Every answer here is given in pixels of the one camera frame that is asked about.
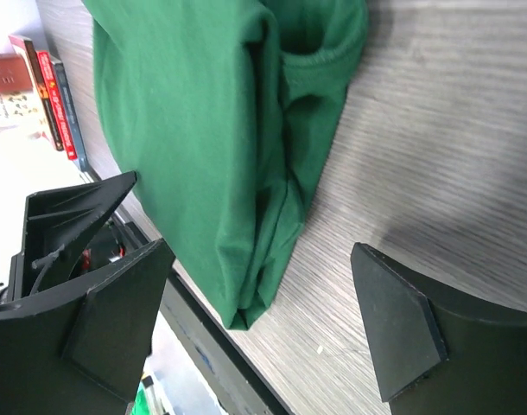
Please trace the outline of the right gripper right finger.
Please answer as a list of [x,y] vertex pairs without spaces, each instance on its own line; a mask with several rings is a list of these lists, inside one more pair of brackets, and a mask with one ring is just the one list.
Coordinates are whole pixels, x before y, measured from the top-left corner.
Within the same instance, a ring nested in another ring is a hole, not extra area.
[[527,414],[527,312],[357,243],[352,275],[381,400],[393,414]]

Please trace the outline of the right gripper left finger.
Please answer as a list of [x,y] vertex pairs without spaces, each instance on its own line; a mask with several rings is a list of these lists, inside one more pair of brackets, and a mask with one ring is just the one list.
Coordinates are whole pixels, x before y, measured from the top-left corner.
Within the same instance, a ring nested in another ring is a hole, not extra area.
[[173,262],[159,239],[0,306],[0,414],[124,414]]

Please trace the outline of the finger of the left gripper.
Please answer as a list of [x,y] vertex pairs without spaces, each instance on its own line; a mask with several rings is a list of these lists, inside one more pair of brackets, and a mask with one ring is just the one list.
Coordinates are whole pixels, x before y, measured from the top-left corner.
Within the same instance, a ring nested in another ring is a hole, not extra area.
[[8,297],[28,297],[69,280],[82,252],[136,182],[131,171],[28,196],[21,251],[10,263]]

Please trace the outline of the green t shirt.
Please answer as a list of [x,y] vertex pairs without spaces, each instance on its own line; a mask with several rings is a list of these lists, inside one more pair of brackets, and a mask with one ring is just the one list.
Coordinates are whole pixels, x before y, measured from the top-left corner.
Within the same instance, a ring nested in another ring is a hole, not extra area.
[[368,29],[363,1],[88,1],[98,116],[229,329],[272,304]]

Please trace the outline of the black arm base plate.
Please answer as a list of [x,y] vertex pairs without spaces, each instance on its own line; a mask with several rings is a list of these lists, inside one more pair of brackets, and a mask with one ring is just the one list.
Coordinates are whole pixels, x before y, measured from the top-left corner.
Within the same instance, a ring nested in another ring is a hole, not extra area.
[[234,344],[208,309],[174,269],[169,246],[158,241],[170,259],[162,284],[163,319],[228,414],[290,414],[291,410],[247,356]]

